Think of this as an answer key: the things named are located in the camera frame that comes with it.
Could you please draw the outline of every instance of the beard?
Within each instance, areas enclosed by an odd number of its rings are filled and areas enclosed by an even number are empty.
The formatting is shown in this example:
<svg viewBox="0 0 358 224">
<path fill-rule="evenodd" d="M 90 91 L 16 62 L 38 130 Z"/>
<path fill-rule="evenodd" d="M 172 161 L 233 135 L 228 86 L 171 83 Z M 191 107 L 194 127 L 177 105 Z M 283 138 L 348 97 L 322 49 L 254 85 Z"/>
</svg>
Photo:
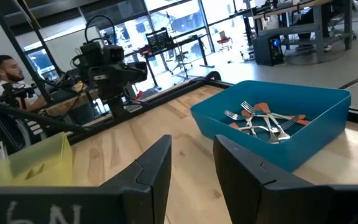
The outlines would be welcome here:
<svg viewBox="0 0 358 224">
<path fill-rule="evenodd" d="M 6 73 L 6 75 L 7 75 L 7 78 L 12 82 L 19 82 L 19 81 L 24 80 L 23 76 L 13 75 L 13 74 L 10 74 L 10 73 Z"/>
</svg>

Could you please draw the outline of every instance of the office chair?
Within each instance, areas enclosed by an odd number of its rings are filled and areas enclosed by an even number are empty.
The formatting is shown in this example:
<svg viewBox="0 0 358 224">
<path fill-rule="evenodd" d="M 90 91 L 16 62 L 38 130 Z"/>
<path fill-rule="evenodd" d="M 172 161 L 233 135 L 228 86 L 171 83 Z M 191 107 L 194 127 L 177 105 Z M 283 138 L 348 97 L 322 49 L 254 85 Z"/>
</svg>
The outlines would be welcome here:
<svg viewBox="0 0 358 224">
<path fill-rule="evenodd" d="M 176 52 L 175 49 L 173 49 L 172 52 L 173 55 L 169 54 L 168 52 L 169 59 L 166 60 L 166 62 L 176 62 L 176 66 L 173 69 L 169 70 L 172 75 L 173 71 L 175 71 L 177 68 L 179 68 L 180 70 L 184 68 L 184 70 L 187 71 L 186 65 L 191 65 L 191 67 L 193 67 L 193 64 L 191 62 L 185 62 L 185 59 L 188 58 L 186 55 L 189 54 L 189 51 L 183 52 L 182 47 L 179 47 L 179 54 Z"/>
</svg>

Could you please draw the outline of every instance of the wooden table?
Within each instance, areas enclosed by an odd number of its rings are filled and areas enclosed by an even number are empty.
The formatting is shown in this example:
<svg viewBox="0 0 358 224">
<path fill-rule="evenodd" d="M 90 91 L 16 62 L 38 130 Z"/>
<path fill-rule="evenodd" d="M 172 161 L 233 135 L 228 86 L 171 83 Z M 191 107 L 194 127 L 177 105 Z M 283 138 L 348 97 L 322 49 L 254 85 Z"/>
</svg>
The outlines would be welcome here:
<svg viewBox="0 0 358 224">
<path fill-rule="evenodd" d="M 203 86 L 73 146 L 76 185 L 97 186 L 123 170 L 164 134 L 172 135 L 172 177 L 165 223 L 231 223 L 215 173 L 212 140 L 190 107 L 222 89 Z M 314 184 L 358 184 L 358 124 L 295 171 Z"/>
<path fill-rule="evenodd" d="M 99 98 L 97 90 L 90 90 L 89 94 L 93 100 L 96 100 Z M 77 108 L 79 106 L 89 103 L 89 99 L 86 96 L 86 93 L 81 93 L 80 98 L 79 99 L 77 99 L 77 98 L 78 98 L 78 96 L 75 96 L 75 97 L 65 100 L 61 103 L 50 106 L 46 109 L 46 112 L 50 116 L 60 116 L 60 115 L 67 113 L 67 111 L 70 108 L 74 109 L 74 108 Z"/>
<path fill-rule="evenodd" d="M 320 6 L 322 4 L 326 4 L 331 1 L 333 1 L 333 0 L 314 0 L 314 1 L 306 2 L 304 4 L 299 4 L 299 10 L 304 9 L 306 7 Z M 298 10 L 297 5 L 292 6 L 292 7 L 286 7 L 284 9 L 277 9 L 274 11 L 270 11 L 266 14 L 259 14 L 259 15 L 253 16 L 252 18 L 253 19 L 261 19 L 261 18 L 264 18 L 265 16 L 275 16 L 275 15 L 280 15 L 282 13 L 292 12 L 292 11 L 296 11 L 296 10 Z"/>
</svg>

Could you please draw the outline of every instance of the man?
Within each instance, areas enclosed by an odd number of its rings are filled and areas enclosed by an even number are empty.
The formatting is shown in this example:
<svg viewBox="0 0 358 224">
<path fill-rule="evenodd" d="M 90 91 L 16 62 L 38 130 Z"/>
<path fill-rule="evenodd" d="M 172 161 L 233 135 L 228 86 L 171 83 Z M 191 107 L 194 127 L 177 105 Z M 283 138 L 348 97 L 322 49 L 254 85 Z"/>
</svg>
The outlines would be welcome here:
<svg viewBox="0 0 358 224">
<path fill-rule="evenodd" d="M 4 94 L 3 84 L 12 83 L 14 88 L 30 88 L 31 86 L 23 82 L 23 71 L 19 64 L 8 55 L 0 55 L 0 96 Z M 24 109 L 21 99 L 16 99 L 21 109 Z M 34 94 L 32 97 L 25 99 L 25 109 L 35 111 L 42 108 L 45 104 L 43 96 Z"/>
</svg>

